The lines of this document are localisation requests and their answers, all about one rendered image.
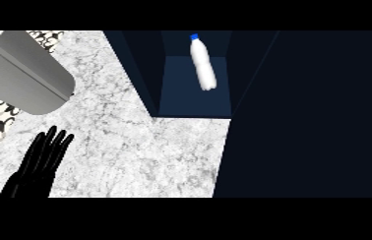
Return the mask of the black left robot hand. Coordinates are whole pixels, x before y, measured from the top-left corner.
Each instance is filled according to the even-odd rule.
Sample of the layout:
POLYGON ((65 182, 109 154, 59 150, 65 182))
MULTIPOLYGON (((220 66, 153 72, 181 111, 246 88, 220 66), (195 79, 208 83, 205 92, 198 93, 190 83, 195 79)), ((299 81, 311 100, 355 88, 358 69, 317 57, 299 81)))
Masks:
POLYGON ((54 173, 65 156, 72 134, 51 126, 40 132, 29 145, 17 171, 10 175, 0 191, 0 198, 45 199, 54 173))

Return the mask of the dark blue open cabinet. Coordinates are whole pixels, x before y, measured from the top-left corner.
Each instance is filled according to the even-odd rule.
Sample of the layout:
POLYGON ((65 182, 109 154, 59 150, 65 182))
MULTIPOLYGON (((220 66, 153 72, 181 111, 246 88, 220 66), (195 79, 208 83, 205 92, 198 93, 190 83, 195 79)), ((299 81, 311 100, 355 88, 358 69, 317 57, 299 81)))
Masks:
POLYGON ((105 36, 152 117, 230 119, 276 30, 107 30, 105 36), (202 90, 192 38, 208 49, 217 87, 202 90))

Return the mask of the white plastic water bottle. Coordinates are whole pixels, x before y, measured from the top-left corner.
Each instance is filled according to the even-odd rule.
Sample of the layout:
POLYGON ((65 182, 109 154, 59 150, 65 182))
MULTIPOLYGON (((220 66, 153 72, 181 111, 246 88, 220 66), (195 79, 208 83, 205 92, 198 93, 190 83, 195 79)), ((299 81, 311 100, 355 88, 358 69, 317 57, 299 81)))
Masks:
POLYGON ((212 90, 217 87, 217 77, 211 65, 208 49, 196 33, 190 35, 190 56, 200 89, 212 90))

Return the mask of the dark blue cabinet door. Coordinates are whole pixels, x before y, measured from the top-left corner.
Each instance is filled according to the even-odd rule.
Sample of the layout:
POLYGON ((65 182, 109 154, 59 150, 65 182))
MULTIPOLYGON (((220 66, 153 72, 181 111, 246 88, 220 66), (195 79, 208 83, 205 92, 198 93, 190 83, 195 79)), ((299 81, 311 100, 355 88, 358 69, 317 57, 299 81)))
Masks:
POLYGON ((372 30, 277 34, 231 118, 214 196, 372 197, 372 30))

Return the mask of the grey rounded appliance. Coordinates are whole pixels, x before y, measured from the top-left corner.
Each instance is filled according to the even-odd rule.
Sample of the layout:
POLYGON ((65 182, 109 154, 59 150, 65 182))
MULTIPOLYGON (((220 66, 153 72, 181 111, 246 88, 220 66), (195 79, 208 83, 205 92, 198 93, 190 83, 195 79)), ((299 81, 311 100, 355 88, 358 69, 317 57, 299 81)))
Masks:
POLYGON ((32 115, 69 101, 75 81, 23 30, 0 33, 0 99, 32 115))

